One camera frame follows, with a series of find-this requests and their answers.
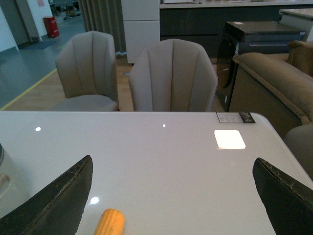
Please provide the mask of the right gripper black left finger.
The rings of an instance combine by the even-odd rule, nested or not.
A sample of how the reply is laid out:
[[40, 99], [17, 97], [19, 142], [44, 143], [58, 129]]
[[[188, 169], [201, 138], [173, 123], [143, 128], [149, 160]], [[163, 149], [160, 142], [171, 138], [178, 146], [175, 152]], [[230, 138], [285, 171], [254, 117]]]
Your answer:
[[92, 183], [87, 155], [25, 203], [1, 218], [2, 235], [76, 234]]

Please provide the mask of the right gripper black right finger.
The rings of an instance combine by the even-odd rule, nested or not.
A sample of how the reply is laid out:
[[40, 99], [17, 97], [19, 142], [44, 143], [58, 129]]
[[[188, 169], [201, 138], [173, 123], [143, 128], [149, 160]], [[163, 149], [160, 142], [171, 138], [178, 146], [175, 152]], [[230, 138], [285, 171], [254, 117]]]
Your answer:
[[268, 218], [277, 235], [313, 233], [313, 190], [262, 158], [252, 175]]

